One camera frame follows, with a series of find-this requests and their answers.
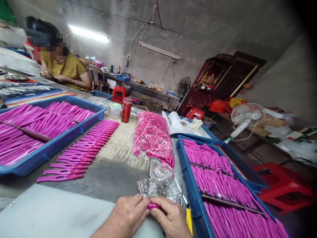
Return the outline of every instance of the red bottle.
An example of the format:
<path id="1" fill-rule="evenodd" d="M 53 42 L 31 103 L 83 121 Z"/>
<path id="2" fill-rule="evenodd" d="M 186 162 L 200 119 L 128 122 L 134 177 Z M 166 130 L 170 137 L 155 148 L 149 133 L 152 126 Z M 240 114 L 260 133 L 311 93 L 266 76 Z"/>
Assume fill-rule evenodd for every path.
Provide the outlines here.
<path id="1" fill-rule="evenodd" d="M 123 98 L 123 106 L 122 106 L 122 117 L 121 121 L 123 123 L 128 123 L 130 119 L 130 112 L 132 107 L 132 98 L 124 97 Z"/>

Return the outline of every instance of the yellow handle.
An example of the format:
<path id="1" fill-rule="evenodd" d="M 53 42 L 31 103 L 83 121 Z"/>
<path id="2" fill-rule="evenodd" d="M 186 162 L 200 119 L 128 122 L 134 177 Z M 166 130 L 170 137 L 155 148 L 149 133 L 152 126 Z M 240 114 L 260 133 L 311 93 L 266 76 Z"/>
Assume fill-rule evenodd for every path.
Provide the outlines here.
<path id="1" fill-rule="evenodd" d="M 192 211 L 189 208 L 186 208 L 186 222 L 193 235 L 193 224 L 192 224 Z"/>

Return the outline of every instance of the red wooden cabinet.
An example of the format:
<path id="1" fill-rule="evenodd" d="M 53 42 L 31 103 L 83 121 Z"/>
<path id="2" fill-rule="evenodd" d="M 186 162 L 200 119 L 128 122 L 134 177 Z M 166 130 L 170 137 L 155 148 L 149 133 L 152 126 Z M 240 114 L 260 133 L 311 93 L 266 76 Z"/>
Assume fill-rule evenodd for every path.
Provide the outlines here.
<path id="1" fill-rule="evenodd" d="M 206 60 L 177 113 L 185 116 L 192 107 L 202 109 L 205 103 L 213 98 L 234 63 L 235 57 L 228 54 L 218 54 Z M 211 89 L 201 89 L 204 83 L 210 85 Z"/>

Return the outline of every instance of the gray wall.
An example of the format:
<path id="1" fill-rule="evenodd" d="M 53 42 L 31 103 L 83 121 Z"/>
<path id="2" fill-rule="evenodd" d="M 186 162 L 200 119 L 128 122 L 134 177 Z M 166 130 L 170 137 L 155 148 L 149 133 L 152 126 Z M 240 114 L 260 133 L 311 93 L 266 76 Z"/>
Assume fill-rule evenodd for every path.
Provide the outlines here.
<path id="1" fill-rule="evenodd" d="M 316 64 L 308 45 L 306 35 L 300 35 L 274 66 L 251 81 L 254 87 L 243 96 L 265 107 L 292 111 L 298 116 L 298 125 L 316 124 Z"/>
<path id="2" fill-rule="evenodd" d="M 316 94 L 309 85 L 313 74 L 306 70 L 309 60 L 298 63 L 297 57 L 306 56 L 305 43 L 296 17 L 284 1 L 158 2 L 164 29 L 155 10 L 155 22 L 142 41 L 182 57 L 175 70 L 176 83 L 170 67 L 163 84 L 175 88 L 183 77 L 193 82 L 206 59 L 240 50 L 267 60 L 253 79 L 256 84 L 247 94 L 250 101 L 280 106 L 300 114 L 300 122 L 312 123 L 315 113 L 310 103 L 316 102 Z M 123 70 L 131 40 L 143 24 L 133 15 L 148 20 L 155 0 L 10 0 L 8 4 L 20 26 L 25 25 L 26 16 L 51 22 L 67 34 L 67 44 L 75 54 L 95 56 L 105 66 L 113 64 L 116 69 L 120 65 Z M 110 41 L 105 44 L 76 36 L 67 24 L 109 35 Z M 171 58 L 138 45 L 144 30 L 145 26 L 132 42 L 127 71 L 145 82 L 161 84 Z"/>

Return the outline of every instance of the white plastic container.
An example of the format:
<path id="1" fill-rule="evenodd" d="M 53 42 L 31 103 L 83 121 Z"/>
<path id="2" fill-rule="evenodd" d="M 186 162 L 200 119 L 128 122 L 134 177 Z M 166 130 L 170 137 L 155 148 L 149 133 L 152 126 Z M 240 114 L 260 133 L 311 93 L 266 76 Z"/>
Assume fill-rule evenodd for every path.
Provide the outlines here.
<path id="1" fill-rule="evenodd" d="M 110 106 L 110 116 L 113 119 L 118 119 L 120 117 L 120 111 L 121 111 L 121 104 L 116 103 L 116 102 L 112 102 L 109 104 Z"/>

